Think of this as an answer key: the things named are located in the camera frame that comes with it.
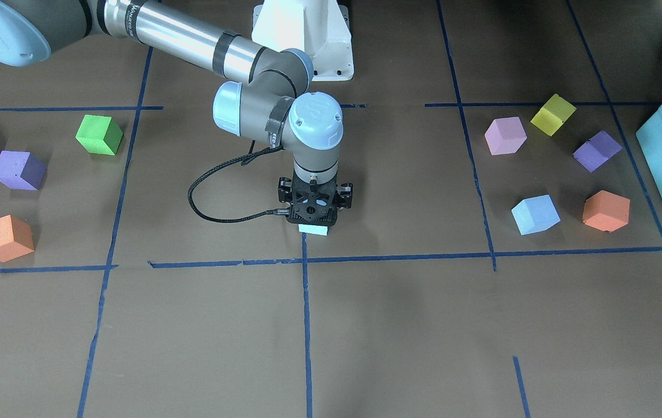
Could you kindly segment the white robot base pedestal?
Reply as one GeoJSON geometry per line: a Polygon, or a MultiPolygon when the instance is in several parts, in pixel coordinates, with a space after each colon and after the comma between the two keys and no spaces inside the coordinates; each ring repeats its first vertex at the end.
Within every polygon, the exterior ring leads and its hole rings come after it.
{"type": "Polygon", "coordinates": [[[274,51],[304,51],[315,82],[354,77],[350,9],[339,1],[260,3],[253,9],[251,39],[274,51]]]}

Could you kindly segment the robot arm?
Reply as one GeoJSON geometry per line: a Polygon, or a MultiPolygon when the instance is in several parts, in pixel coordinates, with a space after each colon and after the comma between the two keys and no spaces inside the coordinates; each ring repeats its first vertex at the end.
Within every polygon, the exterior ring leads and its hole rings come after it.
{"type": "Polygon", "coordinates": [[[299,225],[330,227],[351,207],[352,183],[338,183],[343,112],[328,93],[311,92],[314,66],[298,49],[274,51],[156,1],[0,1],[0,63],[24,67],[49,59],[91,34],[128,38],[223,77],[213,103],[217,127],[267,145],[201,175],[193,192],[220,170],[285,150],[292,178],[281,178],[286,208],[264,211],[299,225]]]}

